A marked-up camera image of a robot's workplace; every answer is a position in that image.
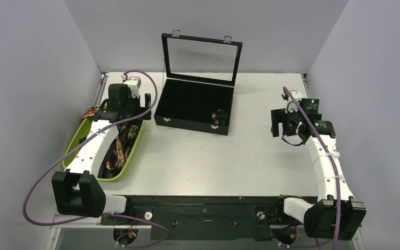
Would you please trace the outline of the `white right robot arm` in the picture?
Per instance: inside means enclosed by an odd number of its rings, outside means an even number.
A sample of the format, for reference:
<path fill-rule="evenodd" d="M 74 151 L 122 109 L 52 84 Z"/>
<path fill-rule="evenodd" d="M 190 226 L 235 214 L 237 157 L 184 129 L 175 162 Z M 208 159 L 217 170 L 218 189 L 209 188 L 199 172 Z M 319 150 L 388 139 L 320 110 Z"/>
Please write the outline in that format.
<path fill-rule="evenodd" d="M 317 180 L 318 197 L 314 204 L 294 195 L 280 195 L 273 208 L 274 218 L 300 222 L 308 237 L 351 240 L 366 215 L 366 206 L 349 189 L 336 149 L 336 133 L 332 122 L 322 119 L 319 100 L 285 97 L 286 106 L 271 111 L 271 133 L 285 140 L 297 135 L 312 162 Z"/>

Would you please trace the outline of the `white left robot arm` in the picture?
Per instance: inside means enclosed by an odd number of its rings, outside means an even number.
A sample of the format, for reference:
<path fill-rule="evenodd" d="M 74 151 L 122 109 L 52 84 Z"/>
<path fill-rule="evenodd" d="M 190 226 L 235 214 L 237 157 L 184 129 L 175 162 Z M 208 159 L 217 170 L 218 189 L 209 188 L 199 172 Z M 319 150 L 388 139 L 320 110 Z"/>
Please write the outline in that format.
<path fill-rule="evenodd" d="M 127 132 L 129 122 L 139 121 L 140 114 L 151 106 L 150 94 L 145 95 L 145 107 L 140 106 L 139 88 L 138 78 L 109 85 L 108 98 L 96 108 L 89 133 L 78 145 L 74 159 L 64 171 L 53 174 L 52 186 L 60 214 L 95 218 L 114 214 L 122 224 L 134 219 L 135 211 L 127 205 L 127 198 L 107 194 L 98 176 L 101 166 L 124 165 L 118 157 L 109 161 L 107 154 L 117 152 L 113 142 L 121 138 L 121 132 Z"/>

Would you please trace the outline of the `black gold floral tie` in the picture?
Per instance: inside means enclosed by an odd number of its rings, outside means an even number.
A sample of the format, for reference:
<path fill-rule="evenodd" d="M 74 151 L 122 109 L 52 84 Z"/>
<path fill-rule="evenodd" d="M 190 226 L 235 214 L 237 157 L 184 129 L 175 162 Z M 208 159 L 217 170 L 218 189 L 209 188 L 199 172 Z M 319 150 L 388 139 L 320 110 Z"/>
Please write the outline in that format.
<path fill-rule="evenodd" d="M 212 112 L 211 119 L 215 126 L 226 126 L 228 124 L 228 112 L 224 109 L 217 109 Z"/>

